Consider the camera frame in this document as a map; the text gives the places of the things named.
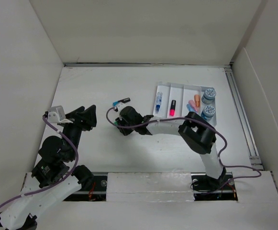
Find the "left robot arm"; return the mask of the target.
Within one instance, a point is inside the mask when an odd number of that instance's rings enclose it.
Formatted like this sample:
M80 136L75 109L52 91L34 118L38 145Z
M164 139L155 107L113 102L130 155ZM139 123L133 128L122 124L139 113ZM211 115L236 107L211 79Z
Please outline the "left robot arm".
M68 114L62 106L54 106L43 121L57 135L43 141L38 151L41 159L28 173L20 194L0 205L0 227L5 230L36 229L48 209L92 186L93 173L78 164L78 146L82 132L96 127L96 106L81 106Z

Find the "light blue translucent marker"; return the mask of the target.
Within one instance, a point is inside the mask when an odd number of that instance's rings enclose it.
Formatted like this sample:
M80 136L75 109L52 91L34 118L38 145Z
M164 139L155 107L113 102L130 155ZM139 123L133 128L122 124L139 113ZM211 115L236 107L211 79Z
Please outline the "light blue translucent marker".
M189 103L186 105L186 107L187 107L187 109L188 109L189 112L195 112L195 113L197 112L196 107L195 107L195 106L192 106L192 105L189 104Z

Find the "clear glue bottle blue cap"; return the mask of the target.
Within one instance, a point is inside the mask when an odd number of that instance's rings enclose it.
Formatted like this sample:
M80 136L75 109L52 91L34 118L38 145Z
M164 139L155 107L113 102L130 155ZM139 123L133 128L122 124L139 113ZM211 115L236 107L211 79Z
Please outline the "clear glue bottle blue cap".
M156 105L155 105L155 112L158 113L161 107L161 103L162 103L162 96L163 93L162 92L158 92L156 94Z

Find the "blue round jar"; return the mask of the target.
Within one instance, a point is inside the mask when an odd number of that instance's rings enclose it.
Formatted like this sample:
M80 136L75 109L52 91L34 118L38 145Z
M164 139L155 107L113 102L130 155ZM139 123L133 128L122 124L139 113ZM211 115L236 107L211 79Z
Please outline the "blue round jar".
M201 112L201 117L204 120L209 121L213 118L215 114L216 114L215 108L212 105L206 105Z
M204 104L211 104L211 103L213 103L215 97L216 97L216 91L215 91L215 89L213 89L213 88L207 88L207 89L204 91L203 96L201 97L201 101L202 101Z

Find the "pink cap black highlighter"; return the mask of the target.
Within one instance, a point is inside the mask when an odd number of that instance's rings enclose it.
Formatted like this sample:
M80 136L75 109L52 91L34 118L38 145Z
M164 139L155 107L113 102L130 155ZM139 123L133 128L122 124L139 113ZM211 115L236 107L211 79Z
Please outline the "pink cap black highlighter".
M170 105L170 110L169 110L169 116L170 117L174 117L175 110L176 110L176 100L172 100L171 105Z

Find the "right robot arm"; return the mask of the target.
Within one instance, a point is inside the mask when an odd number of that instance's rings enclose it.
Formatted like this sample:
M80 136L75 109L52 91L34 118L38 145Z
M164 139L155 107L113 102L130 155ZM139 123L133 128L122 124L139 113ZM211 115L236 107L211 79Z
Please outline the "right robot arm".
M155 115L142 116L133 107L127 106L119 112L114 124L125 136L135 131L140 135L182 137L188 147L199 154L205 167L206 177L195 182L193 187L206 192L224 187L226 168L217 151L216 130L195 112L189 112L185 117L160 118Z

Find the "blue cap black highlighter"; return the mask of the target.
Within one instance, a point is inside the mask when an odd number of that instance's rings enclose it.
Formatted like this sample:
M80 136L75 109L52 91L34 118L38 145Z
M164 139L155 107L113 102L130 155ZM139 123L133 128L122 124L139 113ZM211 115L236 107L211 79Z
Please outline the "blue cap black highlighter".
M131 99L129 97L127 97L127 98L124 98L124 99L113 102L112 106L115 107L119 103L124 103L125 104L125 103L128 103L130 101L131 101Z

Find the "orange translucent marker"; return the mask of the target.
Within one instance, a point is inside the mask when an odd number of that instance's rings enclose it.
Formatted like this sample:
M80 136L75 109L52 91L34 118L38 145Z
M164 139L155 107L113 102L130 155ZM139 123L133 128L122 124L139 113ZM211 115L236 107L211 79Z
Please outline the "orange translucent marker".
M200 95L199 94L194 95L194 102L195 102L195 106L197 108L199 108L200 107Z

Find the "pink translucent marker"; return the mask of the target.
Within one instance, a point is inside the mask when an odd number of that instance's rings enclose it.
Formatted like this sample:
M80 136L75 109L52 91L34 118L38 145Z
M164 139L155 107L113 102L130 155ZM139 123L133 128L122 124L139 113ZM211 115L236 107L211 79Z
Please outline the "pink translucent marker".
M195 111L198 112L198 109L196 107L196 104L193 100L189 100L189 105L191 106L191 108Z

